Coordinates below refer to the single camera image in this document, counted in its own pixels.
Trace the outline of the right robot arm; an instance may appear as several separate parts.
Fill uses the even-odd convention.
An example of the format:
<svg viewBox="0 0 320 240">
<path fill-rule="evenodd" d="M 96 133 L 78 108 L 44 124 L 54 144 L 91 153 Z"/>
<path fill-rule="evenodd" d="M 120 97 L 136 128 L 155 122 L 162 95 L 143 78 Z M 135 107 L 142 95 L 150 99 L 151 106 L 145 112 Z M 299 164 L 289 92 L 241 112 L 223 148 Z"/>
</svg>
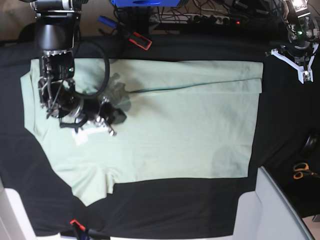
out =
<svg viewBox="0 0 320 240">
<path fill-rule="evenodd" d="M 32 0 L 36 13 L 35 43 L 39 50 L 38 90 L 41 107 L 46 116 L 57 118 L 60 128 L 73 129 L 76 133 L 87 123 L 106 128 L 114 137 L 113 124 L 123 123 L 127 116 L 114 107 L 103 94 L 110 79 L 110 60 L 95 43 L 105 65 L 101 86 L 94 93 L 76 90 L 75 40 L 81 39 L 80 20 L 86 0 Z"/>
</svg>

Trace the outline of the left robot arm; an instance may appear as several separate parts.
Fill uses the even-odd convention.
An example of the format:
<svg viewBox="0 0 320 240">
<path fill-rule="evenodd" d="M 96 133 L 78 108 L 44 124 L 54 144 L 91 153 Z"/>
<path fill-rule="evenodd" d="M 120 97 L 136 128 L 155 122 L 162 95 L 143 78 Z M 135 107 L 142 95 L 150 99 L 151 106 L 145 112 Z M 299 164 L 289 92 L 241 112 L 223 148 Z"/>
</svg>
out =
<svg viewBox="0 0 320 240">
<path fill-rule="evenodd" d="M 313 82 L 312 64 L 320 47 L 320 20 L 309 11 L 308 1 L 273 0 L 268 12 L 283 23 L 287 41 L 274 43 L 276 47 L 265 54 L 295 69 L 300 83 Z"/>
</svg>

